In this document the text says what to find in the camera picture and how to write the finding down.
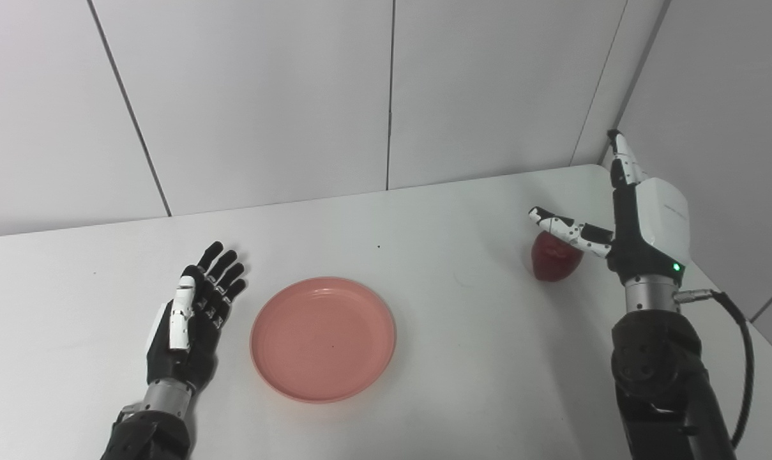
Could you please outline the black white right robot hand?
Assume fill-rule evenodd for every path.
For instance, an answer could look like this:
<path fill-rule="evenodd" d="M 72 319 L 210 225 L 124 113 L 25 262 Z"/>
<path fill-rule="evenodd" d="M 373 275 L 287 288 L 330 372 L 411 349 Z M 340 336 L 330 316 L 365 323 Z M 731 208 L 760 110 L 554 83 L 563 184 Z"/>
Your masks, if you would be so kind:
<path fill-rule="evenodd" d="M 622 132 L 610 129 L 607 137 L 613 152 L 614 229 L 576 222 L 539 206 L 529 210 L 529 218 L 570 247 L 607 260 L 621 282 L 657 275 L 680 288 L 690 264 L 688 202 L 677 187 L 644 172 Z"/>

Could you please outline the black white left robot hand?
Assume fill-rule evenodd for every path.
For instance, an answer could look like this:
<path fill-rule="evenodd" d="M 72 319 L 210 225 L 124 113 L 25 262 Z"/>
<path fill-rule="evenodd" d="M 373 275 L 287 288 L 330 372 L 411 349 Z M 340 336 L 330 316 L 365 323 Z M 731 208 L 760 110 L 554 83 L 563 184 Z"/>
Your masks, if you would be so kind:
<path fill-rule="evenodd" d="M 235 250 L 215 241 L 187 266 L 174 297 L 159 309 L 146 353 L 149 384 L 173 379 L 198 392 L 213 378 L 220 330 L 235 297 L 246 288 L 246 268 Z"/>

